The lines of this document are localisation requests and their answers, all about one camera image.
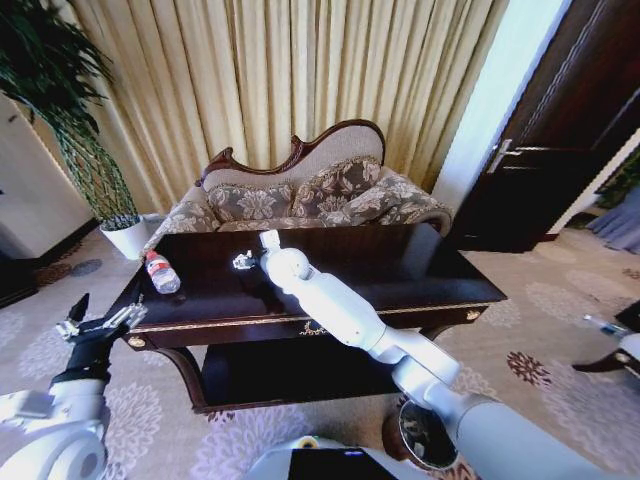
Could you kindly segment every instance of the white wall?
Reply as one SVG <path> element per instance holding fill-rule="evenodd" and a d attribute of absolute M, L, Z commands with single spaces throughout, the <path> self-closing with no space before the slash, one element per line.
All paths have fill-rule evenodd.
<path fill-rule="evenodd" d="M 511 0 L 433 196 L 457 212 L 498 141 L 571 0 Z"/>
<path fill-rule="evenodd" d="M 567 211 L 558 219 L 549 233 L 559 233 L 560 230 L 571 220 L 571 218 L 581 211 L 589 208 L 598 199 L 598 195 L 595 194 L 596 190 L 607 181 L 609 176 L 616 171 L 622 162 L 624 162 L 629 155 L 640 145 L 640 128 L 629 137 L 629 140 L 618 150 L 609 162 L 604 166 L 600 173 L 594 178 L 591 183 L 584 189 L 575 202 L 567 209 Z"/>
<path fill-rule="evenodd" d="M 86 202 L 16 106 L 0 95 L 0 249 L 35 258 L 91 219 Z"/>

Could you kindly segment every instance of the coffee table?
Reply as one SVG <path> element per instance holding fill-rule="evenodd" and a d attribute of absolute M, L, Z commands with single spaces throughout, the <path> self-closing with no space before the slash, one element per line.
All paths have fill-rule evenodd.
<path fill-rule="evenodd" d="M 387 324 L 431 339 L 506 299 L 427 224 L 282 230 L 280 238 Z M 392 366 L 326 334 L 259 268 L 232 268 L 237 254 L 260 248 L 258 232 L 166 235 L 156 250 L 180 290 L 158 294 L 141 267 L 109 313 L 143 294 L 149 312 L 125 340 L 175 364 L 197 413 L 397 391 Z M 209 346 L 202 366 L 188 349 L 195 345 Z"/>

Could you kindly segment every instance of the potted plant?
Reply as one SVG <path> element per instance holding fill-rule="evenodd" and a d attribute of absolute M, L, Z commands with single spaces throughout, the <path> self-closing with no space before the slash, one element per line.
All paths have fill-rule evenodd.
<path fill-rule="evenodd" d="M 101 230 L 127 258 L 136 259 L 149 234 L 87 108 L 104 98 L 87 79 L 110 80 L 107 61 L 51 5 L 0 2 L 0 91 L 25 105 L 31 121 L 37 115 L 51 127 L 69 176 Z"/>

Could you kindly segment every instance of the white flower pot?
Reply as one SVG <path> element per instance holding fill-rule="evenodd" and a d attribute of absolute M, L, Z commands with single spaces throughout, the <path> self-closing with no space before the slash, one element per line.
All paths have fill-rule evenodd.
<path fill-rule="evenodd" d="M 147 231 L 147 224 L 142 217 L 140 217 L 138 223 L 123 230 L 109 232 L 102 230 L 102 227 L 100 227 L 100 230 L 129 260 L 137 260 L 140 257 L 140 250 L 151 237 Z"/>

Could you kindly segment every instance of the chair leg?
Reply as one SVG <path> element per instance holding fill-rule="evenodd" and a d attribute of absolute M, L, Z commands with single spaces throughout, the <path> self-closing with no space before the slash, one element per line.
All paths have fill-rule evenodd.
<path fill-rule="evenodd" d="M 600 360 L 596 360 L 593 363 L 588 364 L 576 364 L 572 365 L 578 372 L 611 372 L 613 370 L 620 370 L 624 367 L 624 363 L 618 359 L 620 350 L 611 352 L 609 355 L 602 357 Z"/>

